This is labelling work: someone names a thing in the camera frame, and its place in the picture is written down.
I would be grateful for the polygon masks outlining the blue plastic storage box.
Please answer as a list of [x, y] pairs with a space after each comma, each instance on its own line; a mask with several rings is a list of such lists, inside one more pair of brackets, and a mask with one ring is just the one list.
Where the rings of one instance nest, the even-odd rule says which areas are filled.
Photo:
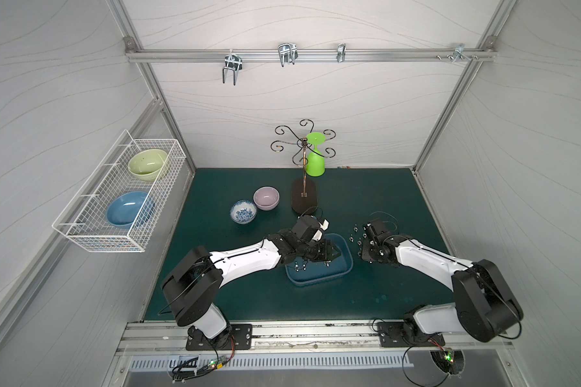
[[332, 281], [348, 274], [354, 266], [351, 251], [345, 239], [338, 234], [330, 233], [324, 236], [331, 261], [305, 261], [296, 258], [285, 267], [287, 278], [297, 287], [306, 287]]

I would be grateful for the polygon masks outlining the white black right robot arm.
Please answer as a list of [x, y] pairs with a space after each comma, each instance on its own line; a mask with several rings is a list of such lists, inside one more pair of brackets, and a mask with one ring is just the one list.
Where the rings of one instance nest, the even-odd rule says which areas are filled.
[[371, 264], [414, 269], [451, 291], [454, 300], [418, 306], [405, 314], [403, 336], [408, 343], [427, 341], [442, 333], [466, 334], [481, 343], [495, 337], [515, 340], [507, 330], [522, 332], [523, 310], [496, 264], [468, 261], [439, 252], [418, 240], [391, 235], [379, 243], [364, 239], [360, 257]]

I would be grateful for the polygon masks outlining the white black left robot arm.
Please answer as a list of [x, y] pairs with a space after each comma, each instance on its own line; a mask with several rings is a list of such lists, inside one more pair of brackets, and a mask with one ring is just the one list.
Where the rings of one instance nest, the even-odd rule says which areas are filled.
[[208, 339], [224, 332], [229, 323], [214, 301], [219, 290], [252, 273], [276, 269], [300, 258], [306, 262], [328, 262], [339, 258], [332, 241], [305, 240], [293, 232], [268, 235], [262, 241], [226, 252], [193, 248], [161, 283], [166, 306], [179, 327], [195, 326]]

